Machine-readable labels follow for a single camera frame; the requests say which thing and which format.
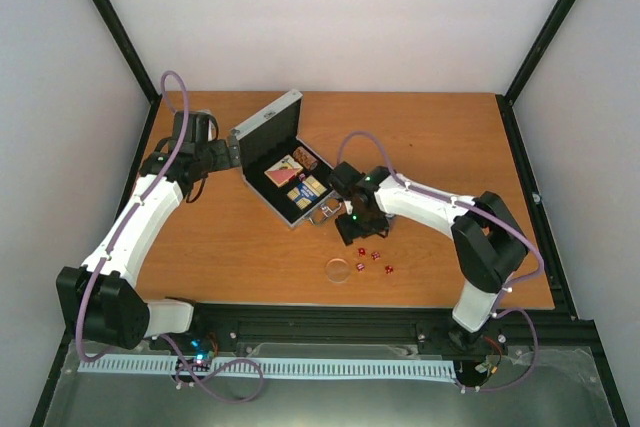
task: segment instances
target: black frame bar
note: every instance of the black frame bar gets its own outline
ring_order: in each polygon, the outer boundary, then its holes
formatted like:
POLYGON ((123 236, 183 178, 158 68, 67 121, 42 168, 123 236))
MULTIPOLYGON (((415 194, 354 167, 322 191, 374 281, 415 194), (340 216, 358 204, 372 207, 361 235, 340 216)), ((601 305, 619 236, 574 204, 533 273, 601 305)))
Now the black frame bar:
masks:
MULTIPOLYGON (((536 198, 537 186, 526 149, 513 112, 518 95, 531 77, 542 55, 551 43, 571 6, 576 0, 558 0, 547 21, 518 70, 507 93, 496 101, 503 120, 514 164, 524 193, 537 243, 546 263, 546 275, 551 287, 555 309, 532 311, 530 315, 538 329, 541 345, 585 346, 591 349, 605 388, 609 405, 618 425, 629 425, 624 407, 609 368, 602 343, 592 321, 577 319, 575 305, 541 202, 536 198)), ((149 114, 138 143, 135 158, 125 185, 118 212, 126 205, 141 164, 147 142, 158 112, 161 97, 153 87, 140 58, 109 0, 93 0, 133 75, 150 103, 149 114)), ((448 309, 393 309, 339 307, 281 307, 250 305, 197 304, 199 319, 209 323, 218 334, 220 347, 242 353, 245 346, 266 341, 309 343, 416 343, 425 326, 435 325, 450 317, 448 309)), ((497 328, 508 331, 512 345, 528 344, 529 328, 517 314, 492 321, 497 328)), ((72 341, 65 332, 57 350, 51 372, 34 413, 32 426, 44 425, 49 404, 72 341)))

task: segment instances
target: white perforated rail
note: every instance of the white perforated rail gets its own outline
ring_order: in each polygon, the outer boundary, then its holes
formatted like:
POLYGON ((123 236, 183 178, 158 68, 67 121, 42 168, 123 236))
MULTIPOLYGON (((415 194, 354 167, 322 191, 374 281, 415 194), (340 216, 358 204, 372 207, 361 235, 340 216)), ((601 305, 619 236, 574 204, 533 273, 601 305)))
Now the white perforated rail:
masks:
MULTIPOLYGON (((206 375, 235 357, 218 357, 206 375)), ((267 379, 362 380, 398 379, 452 382, 453 362, 443 360, 336 360, 251 358, 262 367, 267 379)), ((78 372, 104 374, 169 375, 176 372, 178 358, 173 355, 107 354, 94 363, 81 362, 78 372)), ((221 377, 255 377, 246 364, 233 365, 221 377)))

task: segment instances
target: gray floor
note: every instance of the gray floor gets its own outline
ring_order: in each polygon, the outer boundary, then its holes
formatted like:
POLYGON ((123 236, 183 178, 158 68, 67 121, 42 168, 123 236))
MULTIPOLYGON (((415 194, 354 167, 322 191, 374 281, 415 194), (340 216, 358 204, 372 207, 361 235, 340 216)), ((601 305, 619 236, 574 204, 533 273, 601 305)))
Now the gray floor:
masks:
MULTIPOLYGON (((300 356, 316 347, 297 346, 300 356)), ((389 350, 397 355, 402 349, 389 350)), ((263 357, 282 356, 262 349, 263 357)), ((291 347, 283 352, 291 356, 291 347)), ((366 358, 381 357, 374 350, 366 358)), ((526 368, 530 354, 510 349, 493 385, 526 368)), ((225 405, 199 389, 175 389, 169 376, 79 374, 71 352, 46 425, 53 426, 613 426, 588 351, 541 352, 541 365, 521 386, 500 394, 462 395, 454 385, 422 381, 268 381, 248 404, 225 405)), ((248 379, 217 379, 211 387, 243 395, 248 379)))

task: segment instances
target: wooden tabletop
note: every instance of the wooden tabletop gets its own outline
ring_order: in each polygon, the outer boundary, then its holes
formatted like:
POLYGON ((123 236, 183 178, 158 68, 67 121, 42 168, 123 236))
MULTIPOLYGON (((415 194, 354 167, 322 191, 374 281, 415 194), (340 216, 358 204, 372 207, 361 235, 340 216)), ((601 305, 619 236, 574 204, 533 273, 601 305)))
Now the wooden tabletop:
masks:
MULTIPOLYGON (((209 109, 221 137, 281 92, 192 92, 191 108, 209 109)), ((342 139, 367 130, 382 140, 396 170, 458 194, 499 194, 528 238, 533 230, 495 97, 491 94, 304 93, 299 137, 335 163, 342 139)), ((180 108, 181 96, 170 94, 180 108)), ((147 154, 171 133, 160 106, 147 154)), ((368 171, 382 164, 375 146, 354 138, 345 160, 368 171)), ((518 275, 536 268, 529 255, 518 275)), ((405 218, 387 239, 345 247, 333 221, 295 230, 243 182, 239 169, 212 174, 202 197, 168 219, 142 268, 137 290, 147 300, 181 297, 207 302, 348 306, 453 307, 464 278, 451 240, 405 218), (380 259, 359 259, 357 248, 380 259), (345 259, 351 273, 333 283, 327 261, 345 259), (357 272, 355 264, 365 263, 357 272), (393 273, 386 274, 385 266, 393 273)), ((551 309, 544 276, 518 285, 504 307, 551 309)))

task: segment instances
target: white wall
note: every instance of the white wall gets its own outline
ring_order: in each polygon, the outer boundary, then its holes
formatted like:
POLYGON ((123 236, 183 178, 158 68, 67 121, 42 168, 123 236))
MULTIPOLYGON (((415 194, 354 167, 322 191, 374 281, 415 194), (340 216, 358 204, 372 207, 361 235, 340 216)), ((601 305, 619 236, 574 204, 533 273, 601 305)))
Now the white wall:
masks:
POLYGON ((582 317, 640 425, 640 4, 578 0, 516 103, 582 317))
POLYGON ((555 0, 113 0, 192 89, 504 93, 555 0))
POLYGON ((56 275, 107 232, 147 106, 90 0, 0 12, 0 415, 13 427, 64 329, 56 275))

